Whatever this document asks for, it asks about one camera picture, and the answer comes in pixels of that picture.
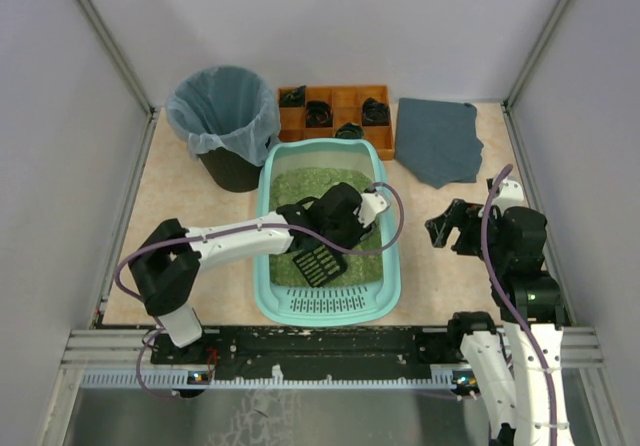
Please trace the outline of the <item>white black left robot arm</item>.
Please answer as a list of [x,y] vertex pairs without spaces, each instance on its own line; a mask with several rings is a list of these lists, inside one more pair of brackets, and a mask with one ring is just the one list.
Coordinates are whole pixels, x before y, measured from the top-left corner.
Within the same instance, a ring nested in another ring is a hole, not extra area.
[[166,220],[127,265],[149,316],[184,348],[203,335],[188,299],[198,273],[261,255],[290,254],[304,282],[322,287],[346,272],[346,252],[359,245],[388,207],[373,188],[341,182],[308,197],[228,227],[186,228]]

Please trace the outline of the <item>black litter scoop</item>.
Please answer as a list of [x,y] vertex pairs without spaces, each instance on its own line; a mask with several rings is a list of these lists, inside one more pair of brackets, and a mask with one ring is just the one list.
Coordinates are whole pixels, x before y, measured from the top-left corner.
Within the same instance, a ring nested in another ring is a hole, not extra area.
[[293,263],[311,288],[328,285],[348,268],[343,255],[325,245],[300,252],[293,257]]

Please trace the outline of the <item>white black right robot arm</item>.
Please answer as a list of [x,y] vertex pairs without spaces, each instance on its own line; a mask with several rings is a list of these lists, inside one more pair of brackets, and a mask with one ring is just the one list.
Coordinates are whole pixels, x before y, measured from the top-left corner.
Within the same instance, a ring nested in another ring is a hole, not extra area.
[[543,268],[546,217],[530,208],[492,207],[455,199],[425,227],[434,247],[446,245],[484,261],[503,322],[486,312],[457,312],[447,332],[471,367],[492,445],[571,445],[561,343],[568,317],[556,280]]

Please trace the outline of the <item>teal plastic litter box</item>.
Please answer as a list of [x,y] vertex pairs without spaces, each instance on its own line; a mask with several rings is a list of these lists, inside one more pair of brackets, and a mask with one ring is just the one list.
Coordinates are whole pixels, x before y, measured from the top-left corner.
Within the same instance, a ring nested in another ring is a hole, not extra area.
[[[387,179],[377,152],[366,140],[311,139],[281,143],[271,150],[260,174],[256,214],[263,216],[271,211],[273,177],[305,167],[358,170],[376,185]],[[328,284],[320,288],[278,286],[271,282],[270,256],[255,257],[253,283],[258,308],[275,322],[299,327],[337,327],[383,317],[395,307],[401,294],[396,233],[402,226],[402,217],[387,210],[376,219],[372,233],[357,246],[355,256],[380,255],[382,258],[383,277],[371,283],[347,287]]]

